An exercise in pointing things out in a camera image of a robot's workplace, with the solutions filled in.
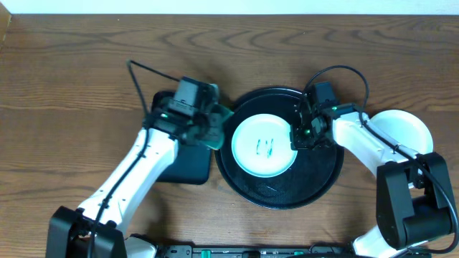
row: round black tray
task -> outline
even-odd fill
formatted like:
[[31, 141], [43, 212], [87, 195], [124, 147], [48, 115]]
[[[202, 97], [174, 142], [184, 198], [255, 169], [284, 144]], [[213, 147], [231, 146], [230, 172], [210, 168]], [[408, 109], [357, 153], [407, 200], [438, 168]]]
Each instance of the round black tray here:
[[242, 197], [271, 209], [293, 209], [309, 204], [327, 192], [343, 165], [343, 148], [334, 145], [318, 150], [299, 150], [292, 166], [279, 176], [259, 178], [243, 171], [232, 155], [231, 141], [237, 126], [257, 114], [277, 115], [291, 124], [301, 92], [269, 87], [241, 97], [234, 115], [225, 123], [225, 142], [215, 152], [225, 181]]

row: green object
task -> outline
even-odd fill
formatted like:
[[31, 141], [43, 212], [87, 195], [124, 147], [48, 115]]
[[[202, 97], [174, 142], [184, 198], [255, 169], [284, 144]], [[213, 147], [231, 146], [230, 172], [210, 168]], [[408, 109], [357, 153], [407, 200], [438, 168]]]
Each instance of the green object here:
[[201, 251], [201, 258], [210, 258], [210, 250], [202, 250]]

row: brown tabletop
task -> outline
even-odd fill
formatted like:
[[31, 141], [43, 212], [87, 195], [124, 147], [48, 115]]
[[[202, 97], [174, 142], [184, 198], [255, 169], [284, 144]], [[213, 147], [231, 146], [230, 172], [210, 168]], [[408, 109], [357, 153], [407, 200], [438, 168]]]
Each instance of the brown tabletop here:
[[[0, 54], [3, 257], [42, 257], [51, 215], [61, 205], [75, 209], [131, 148], [142, 112], [127, 59], [217, 83], [232, 100], [270, 85], [301, 89], [324, 67], [351, 65], [370, 83], [370, 115], [403, 109], [425, 122], [459, 193], [457, 16], [15, 15]], [[137, 74], [148, 99], [176, 87]], [[361, 103], [357, 76], [322, 79], [342, 102]], [[376, 224], [375, 189], [346, 152], [325, 196], [269, 210], [238, 196], [212, 158], [202, 186], [156, 184], [128, 231], [196, 245], [348, 242]]]

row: white wall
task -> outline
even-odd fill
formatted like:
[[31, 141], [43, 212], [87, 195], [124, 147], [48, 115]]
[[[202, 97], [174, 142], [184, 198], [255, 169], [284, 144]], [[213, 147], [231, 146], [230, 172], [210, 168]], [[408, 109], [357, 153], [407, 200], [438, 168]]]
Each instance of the white wall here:
[[12, 14], [459, 14], [459, 0], [0, 0]]

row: small white plate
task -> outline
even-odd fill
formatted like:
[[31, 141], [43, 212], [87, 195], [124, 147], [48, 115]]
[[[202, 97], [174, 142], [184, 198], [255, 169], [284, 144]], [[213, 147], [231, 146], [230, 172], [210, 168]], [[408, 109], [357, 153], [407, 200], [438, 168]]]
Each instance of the small white plate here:
[[245, 172], [269, 178], [286, 171], [297, 151], [290, 147], [290, 125], [276, 115], [253, 115], [237, 126], [232, 155]]
[[427, 126], [416, 116], [402, 110], [386, 110], [370, 120], [399, 143], [421, 154], [433, 151], [433, 139]]

